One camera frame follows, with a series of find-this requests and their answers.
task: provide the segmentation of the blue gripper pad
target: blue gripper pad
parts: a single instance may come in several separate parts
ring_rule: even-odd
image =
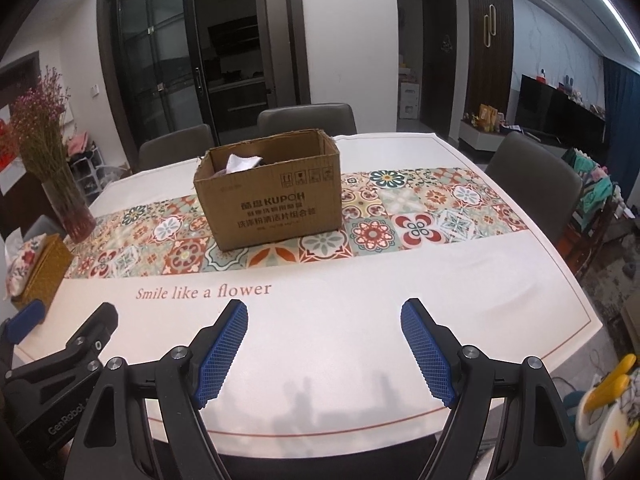
[[[400,326],[431,395],[441,399],[445,406],[451,406],[456,400],[456,393],[451,383],[449,363],[409,301],[400,311]]]
[[[6,335],[11,344],[17,345],[35,326],[44,319],[45,308],[40,300],[33,300],[18,314],[13,316],[6,326]]]
[[[193,396],[199,410],[206,406],[208,400],[215,399],[220,393],[248,324],[249,314],[246,305],[239,301],[200,366],[198,389]]]

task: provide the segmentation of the glass vase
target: glass vase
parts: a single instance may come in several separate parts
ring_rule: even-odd
[[[69,167],[66,164],[62,166],[51,179],[42,183],[42,187],[71,240],[76,244],[85,240],[95,228],[95,218]]]

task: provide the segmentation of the television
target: television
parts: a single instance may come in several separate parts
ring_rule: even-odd
[[[515,124],[525,130],[556,137],[604,163],[608,139],[605,122],[569,99],[562,91],[523,75]]]

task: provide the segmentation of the screw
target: screw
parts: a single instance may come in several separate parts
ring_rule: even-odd
[[[542,368],[542,361],[537,357],[527,357],[527,364],[534,370]]]
[[[189,349],[186,346],[177,346],[171,349],[171,357],[173,359],[182,359],[188,352]]]
[[[462,347],[462,355],[467,359],[475,359],[480,355],[480,351],[471,345],[466,345]]]
[[[122,357],[112,357],[107,361],[107,368],[109,370],[117,370],[122,366]]]

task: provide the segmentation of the ceiling light strip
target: ceiling light strip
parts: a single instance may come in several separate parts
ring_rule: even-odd
[[[622,18],[622,16],[620,16],[620,13],[616,9],[616,7],[614,7],[609,0],[602,0],[602,2],[607,6],[607,8],[613,14],[613,17],[620,24],[620,27],[622,27],[622,30],[625,32],[626,36],[629,38],[629,41],[634,46],[634,49],[636,50],[636,54],[638,54],[638,57],[640,57],[640,45],[638,45],[636,38],[634,37],[631,30],[625,23],[625,20]]]

